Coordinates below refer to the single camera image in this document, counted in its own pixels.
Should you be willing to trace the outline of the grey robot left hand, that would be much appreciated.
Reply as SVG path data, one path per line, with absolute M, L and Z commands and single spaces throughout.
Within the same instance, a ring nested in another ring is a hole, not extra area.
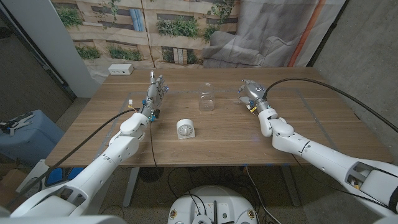
M 142 108 L 139 112 L 145 115 L 149 121 L 153 121 L 159 117 L 159 108 L 164 95 L 168 92 L 169 88 L 164 84 L 163 75 L 155 77 L 153 70 L 150 71 L 150 85 L 146 94 L 145 100 L 142 101 Z

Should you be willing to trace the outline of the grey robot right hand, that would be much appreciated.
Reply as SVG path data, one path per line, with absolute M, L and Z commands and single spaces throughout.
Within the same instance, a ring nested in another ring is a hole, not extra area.
M 243 102 L 246 107 L 251 111 L 257 111 L 260 113 L 266 109 L 270 109 L 269 103 L 263 99 L 265 94 L 265 88 L 255 82 L 254 80 L 242 80 L 244 83 L 239 87 L 238 93 L 245 93 L 246 96 L 240 96 L 239 100 Z

